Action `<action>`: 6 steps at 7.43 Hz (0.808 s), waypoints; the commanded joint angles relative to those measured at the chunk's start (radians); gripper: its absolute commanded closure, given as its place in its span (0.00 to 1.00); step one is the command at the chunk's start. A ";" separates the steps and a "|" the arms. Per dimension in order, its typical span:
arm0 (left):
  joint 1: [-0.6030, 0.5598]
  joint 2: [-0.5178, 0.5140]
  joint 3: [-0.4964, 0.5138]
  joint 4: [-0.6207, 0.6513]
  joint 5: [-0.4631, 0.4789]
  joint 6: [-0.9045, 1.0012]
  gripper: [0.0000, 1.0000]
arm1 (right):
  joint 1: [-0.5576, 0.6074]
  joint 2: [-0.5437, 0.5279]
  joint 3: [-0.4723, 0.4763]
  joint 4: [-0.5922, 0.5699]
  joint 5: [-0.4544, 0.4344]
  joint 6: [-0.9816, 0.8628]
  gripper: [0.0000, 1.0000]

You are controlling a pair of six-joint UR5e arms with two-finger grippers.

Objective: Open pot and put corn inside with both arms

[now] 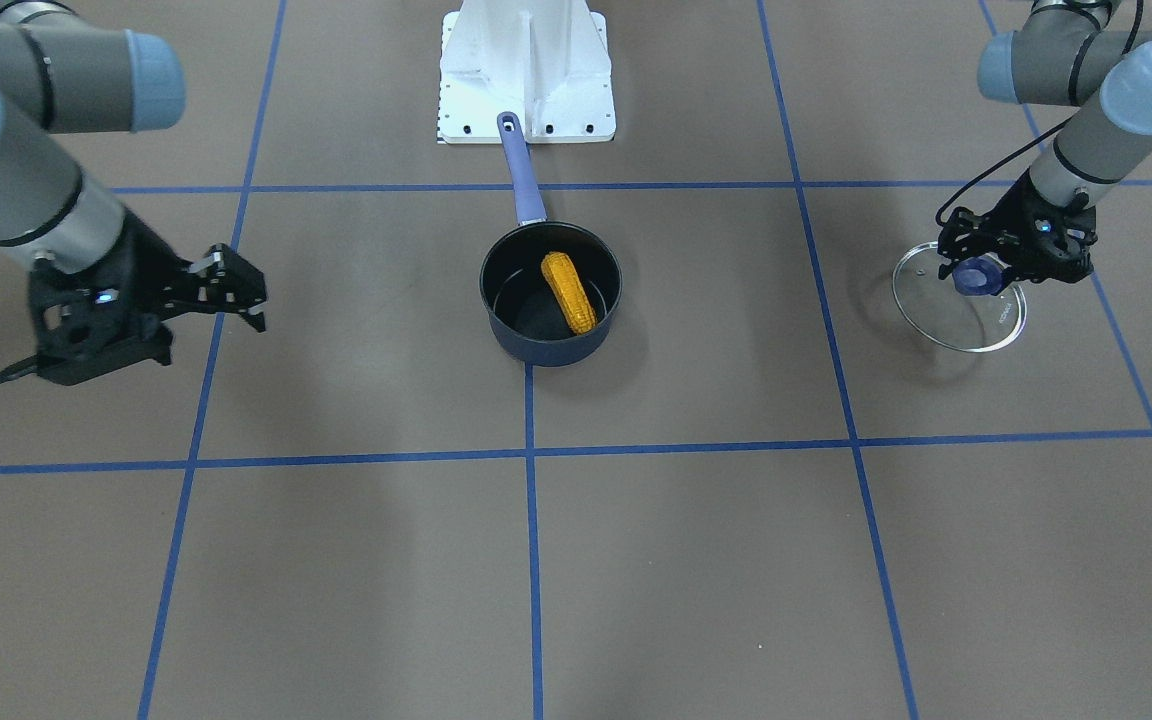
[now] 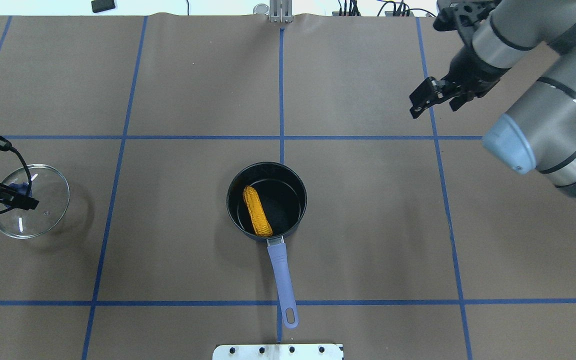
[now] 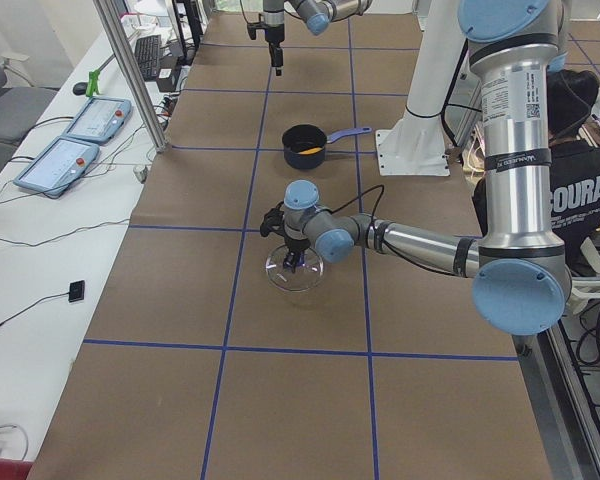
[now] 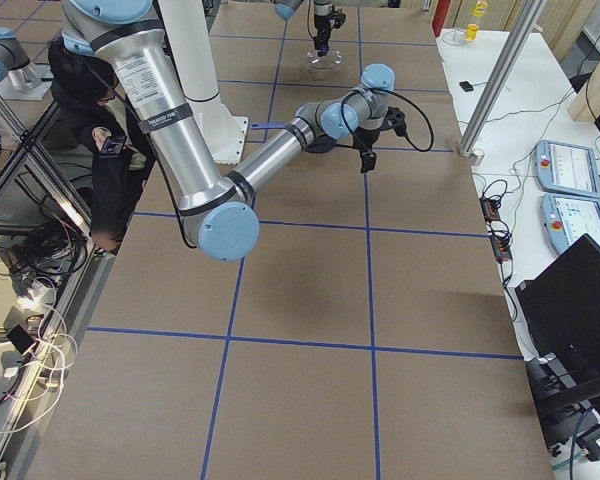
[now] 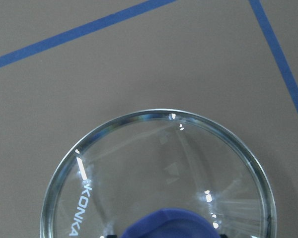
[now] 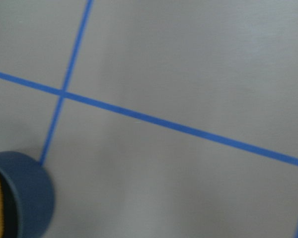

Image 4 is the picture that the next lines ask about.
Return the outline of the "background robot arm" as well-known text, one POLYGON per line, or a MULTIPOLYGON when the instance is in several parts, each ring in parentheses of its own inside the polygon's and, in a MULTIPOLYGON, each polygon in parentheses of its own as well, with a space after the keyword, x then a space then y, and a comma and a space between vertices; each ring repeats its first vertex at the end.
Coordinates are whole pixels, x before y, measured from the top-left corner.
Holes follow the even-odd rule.
POLYGON ((0 95, 6 100, 40 101, 51 86, 48 65, 35 64, 15 33, 0 27, 0 95))

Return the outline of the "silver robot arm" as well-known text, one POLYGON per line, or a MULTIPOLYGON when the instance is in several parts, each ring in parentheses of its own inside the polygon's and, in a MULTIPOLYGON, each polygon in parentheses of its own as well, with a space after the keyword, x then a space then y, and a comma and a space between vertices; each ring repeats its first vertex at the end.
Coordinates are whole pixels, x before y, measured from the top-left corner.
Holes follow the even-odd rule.
POLYGON ((65 46, 109 63, 180 192, 185 238, 207 256, 236 261, 255 246, 256 191, 317 137, 378 129, 395 73, 371 64, 343 97, 300 107, 272 140, 226 175, 220 147, 238 145, 245 122, 218 97, 207 22, 198 1, 64 1, 65 46))
POLYGON ((298 10, 303 9, 306 14, 307 33, 313 42, 312 53, 320 59, 331 53, 332 31, 340 26, 340 11, 331 1, 276 0, 273 1, 273 9, 277 17, 285 22, 298 10))

